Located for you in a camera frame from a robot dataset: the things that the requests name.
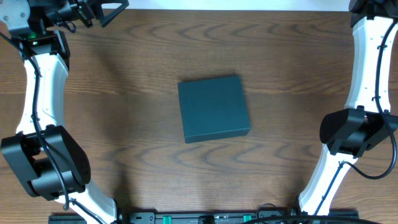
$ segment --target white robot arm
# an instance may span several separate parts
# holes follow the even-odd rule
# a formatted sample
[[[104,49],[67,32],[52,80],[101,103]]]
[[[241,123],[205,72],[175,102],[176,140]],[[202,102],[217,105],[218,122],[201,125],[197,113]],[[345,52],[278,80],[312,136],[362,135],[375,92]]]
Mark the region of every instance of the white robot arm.
[[[393,23],[393,19],[385,17],[364,17],[354,25],[354,68],[351,89],[345,108],[365,110],[378,113],[376,102],[373,100],[376,84],[376,64],[384,34]],[[390,111],[388,99],[388,76],[392,43],[397,26],[391,30],[384,49],[380,74],[380,104],[381,108]],[[352,153],[337,152],[331,154],[328,145],[323,144],[318,164],[305,190],[300,194],[298,202],[302,213],[309,215],[328,215],[331,200],[343,181],[350,166],[340,167],[343,161],[354,164],[358,156]]]
[[[68,76],[66,66],[60,54],[49,53],[32,56],[32,59],[40,69],[39,99],[37,102],[37,117],[41,130],[48,125],[65,126],[63,120],[63,89]],[[27,88],[25,96],[25,108],[21,122],[18,125],[17,133],[34,133],[32,123],[32,99],[34,95],[34,83],[36,76],[34,68],[29,61],[25,61],[27,73]],[[85,185],[84,192],[68,194],[70,208],[83,217],[87,224],[98,224],[98,221],[89,216],[87,212],[94,215],[101,223],[114,223],[118,219],[118,210],[113,199],[105,196],[96,186],[94,180]],[[56,202],[65,203],[64,197],[55,199]]]

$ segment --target teal box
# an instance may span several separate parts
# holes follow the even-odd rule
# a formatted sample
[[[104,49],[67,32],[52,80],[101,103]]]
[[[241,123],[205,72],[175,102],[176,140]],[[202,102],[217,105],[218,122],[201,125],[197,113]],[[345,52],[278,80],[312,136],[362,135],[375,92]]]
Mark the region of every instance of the teal box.
[[[178,84],[186,143],[245,136],[251,125],[238,76]]]

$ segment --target black cable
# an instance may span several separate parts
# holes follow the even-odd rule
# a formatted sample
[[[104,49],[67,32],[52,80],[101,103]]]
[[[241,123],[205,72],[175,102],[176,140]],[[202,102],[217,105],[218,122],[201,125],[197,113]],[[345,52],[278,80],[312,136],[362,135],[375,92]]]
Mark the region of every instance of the black cable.
[[[76,205],[79,207],[83,212],[85,212],[87,215],[89,215],[91,218],[94,218],[95,221],[97,221],[99,224],[103,224],[99,218],[97,218],[95,215],[93,215],[90,211],[88,211],[84,206],[82,206],[80,203],[76,201],[76,199],[73,199],[70,201],[72,205]]]
[[[7,42],[9,42],[12,46],[14,46],[25,58],[28,59],[28,61],[32,64],[33,69],[35,70],[35,90],[34,90],[34,94],[33,94],[33,104],[32,104],[32,115],[31,118],[33,120],[33,126],[35,128],[35,132],[37,135],[37,139],[39,140],[40,145],[42,146],[44,152],[46,153],[48,159],[50,160],[50,163],[52,165],[52,167],[54,168],[55,172],[58,175],[58,178],[61,181],[61,186],[62,186],[62,190],[63,190],[63,194],[65,195],[65,203],[63,204],[63,209],[65,211],[67,211],[69,209],[69,196],[68,196],[68,191],[67,188],[65,186],[65,180],[63,179],[63,176],[61,174],[60,168],[57,164],[57,162],[55,162],[55,159],[52,157],[50,150],[47,147],[46,142],[44,141],[40,130],[39,130],[39,125],[37,124],[38,118],[37,118],[37,98],[39,96],[39,85],[40,85],[40,71],[37,68],[37,65],[35,64],[35,62],[19,47],[17,46],[12,40],[10,40],[8,37],[6,37],[4,34],[2,34],[0,32],[0,36],[6,40]]]
[[[378,180],[381,179],[385,176],[387,176],[394,168],[396,161],[397,161],[397,143],[396,143],[396,139],[394,137],[394,132],[390,127],[390,123],[388,122],[386,115],[384,114],[383,109],[381,108],[380,105],[380,95],[379,95],[379,85],[380,85],[380,70],[381,70],[381,60],[382,60],[382,56],[383,56],[383,51],[384,49],[387,47],[386,42],[387,42],[387,38],[389,36],[389,34],[391,33],[392,29],[394,28],[394,26],[397,24],[398,20],[394,19],[394,21],[392,22],[392,24],[390,25],[390,27],[388,28],[388,30],[386,31],[386,34],[384,34],[384,37],[381,41],[381,45],[378,47],[379,49],[379,56],[377,58],[377,66],[376,66],[376,87],[374,90],[374,98],[376,100],[376,105],[377,105],[377,109],[379,110],[380,116],[383,120],[384,125],[386,126],[388,135],[390,136],[391,139],[391,144],[392,144],[392,159],[391,159],[391,163],[390,166],[388,167],[388,169],[382,173],[381,175],[377,175],[377,176],[371,176],[371,175],[367,175],[364,172],[360,171],[356,166],[354,166],[354,164],[350,163],[350,162],[346,162],[343,161],[340,165],[344,165],[347,164],[350,167],[352,167],[357,173],[359,173],[361,176],[367,178],[367,179],[371,179],[371,180]]]
[[[279,208],[276,207],[273,203],[263,203],[262,205],[260,205],[260,207],[259,207],[259,208],[257,209],[257,211],[256,211],[256,218],[259,218],[259,212],[261,211],[261,209],[262,209],[264,206],[268,206],[268,205],[274,207],[274,208],[280,213],[280,215],[285,215],[285,214],[283,214],[283,213],[279,210]]]
[[[281,217],[264,217],[264,218],[257,218],[254,220],[249,220],[242,224],[252,224],[252,223],[262,223],[268,221],[327,221],[327,222],[339,222],[339,223],[355,223],[355,224],[380,224],[368,220],[362,220],[359,218],[346,218],[346,217],[329,217],[324,215],[298,215],[298,216],[290,216],[284,215]]]

